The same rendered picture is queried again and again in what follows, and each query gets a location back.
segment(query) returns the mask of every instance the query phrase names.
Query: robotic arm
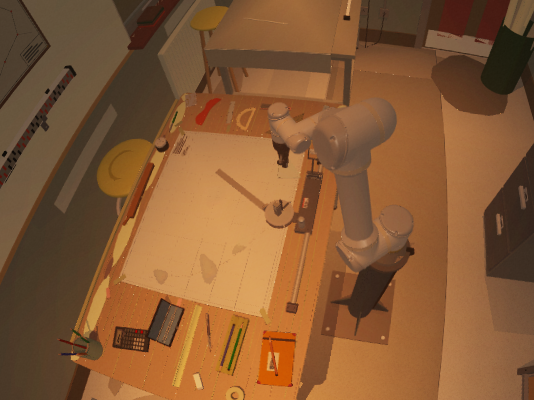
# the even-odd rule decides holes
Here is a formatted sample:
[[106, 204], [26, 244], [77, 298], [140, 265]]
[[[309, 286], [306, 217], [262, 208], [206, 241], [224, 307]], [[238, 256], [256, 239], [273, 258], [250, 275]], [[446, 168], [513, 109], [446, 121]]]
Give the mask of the robotic arm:
[[389, 139], [397, 116], [386, 100], [371, 98], [347, 108], [329, 108], [296, 123], [288, 107], [269, 107], [273, 141], [295, 153], [306, 151], [313, 140], [324, 168], [335, 174], [344, 228], [337, 251], [354, 272], [380, 262], [393, 266], [406, 254], [413, 218], [408, 210], [391, 205], [372, 220], [367, 168], [371, 149]]

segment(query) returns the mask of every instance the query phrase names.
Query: stool seat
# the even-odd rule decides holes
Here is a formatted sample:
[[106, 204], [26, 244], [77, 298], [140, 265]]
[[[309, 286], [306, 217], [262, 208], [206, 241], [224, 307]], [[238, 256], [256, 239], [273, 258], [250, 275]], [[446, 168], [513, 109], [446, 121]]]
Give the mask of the stool seat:
[[195, 14], [191, 20], [191, 28], [197, 31], [213, 31], [228, 11], [228, 7], [215, 6], [205, 8]]
[[111, 197], [128, 196], [151, 149], [152, 144], [144, 139], [127, 140], [112, 148], [98, 166], [100, 190]]

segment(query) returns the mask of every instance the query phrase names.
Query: black calculator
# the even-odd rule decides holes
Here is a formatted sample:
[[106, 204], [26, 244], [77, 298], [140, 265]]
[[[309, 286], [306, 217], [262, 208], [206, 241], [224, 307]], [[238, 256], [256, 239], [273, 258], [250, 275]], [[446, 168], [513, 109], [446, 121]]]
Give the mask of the black calculator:
[[148, 352], [148, 329], [124, 328], [117, 326], [113, 337], [113, 347], [126, 350]]

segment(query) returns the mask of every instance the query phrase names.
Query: yellow ruler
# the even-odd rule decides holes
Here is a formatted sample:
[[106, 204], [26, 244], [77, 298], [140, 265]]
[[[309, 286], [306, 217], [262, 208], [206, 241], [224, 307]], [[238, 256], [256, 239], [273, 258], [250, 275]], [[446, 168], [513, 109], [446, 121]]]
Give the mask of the yellow ruler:
[[195, 306], [193, 310], [193, 316], [189, 322], [189, 328], [187, 328], [187, 334], [185, 335], [184, 347], [182, 348], [182, 354], [180, 354], [180, 359], [178, 361], [178, 367], [176, 368], [176, 373], [174, 374], [174, 380], [172, 385], [174, 387], [180, 387], [182, 383], [182, 377], [184, 375], [185, 364], [187, 363], [187, 358], [189, 357], [189, 352], [191, 351], [191, 345], [193, 344], [193, 338], [195, 337], [195, 330], [197, 329], [198, 320], [200, 314], [202, 313], [202, 307], [199, 305]]

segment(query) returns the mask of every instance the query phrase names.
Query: green pencil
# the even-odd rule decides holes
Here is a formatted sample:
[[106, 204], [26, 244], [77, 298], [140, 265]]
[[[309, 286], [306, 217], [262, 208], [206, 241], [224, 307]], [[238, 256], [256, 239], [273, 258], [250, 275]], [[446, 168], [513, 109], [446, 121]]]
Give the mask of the green pencil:
[[79, 334], [78, 332], [76, 332], [74, 329], [72, 329], [72, 331], [73, 331], [76, 335], [78, 335], [79, 337], [81, 337], [82, 340], [83, 340], [85, 343], [89, 343], [89, 340], [87, 340], [86, 338], [84, 338], [82, 335], [80, 335], [80, 334]]
[[237, 332], [237, 339], [235, 341], [234, 351], [232, 351], [232, 357], [230, 357], [230, 364], [228, 364], [228, 371], [230, 371], [230, 368], [232, 368], [232, 361], [234, 361], [235, 351], [237, 350], [237, 345], [239, 344], [239, 337], [241, 336], [243, 325], [244, 325], [244, 322], [241, 324], [241, 328], [239, 328], [239, 332]]

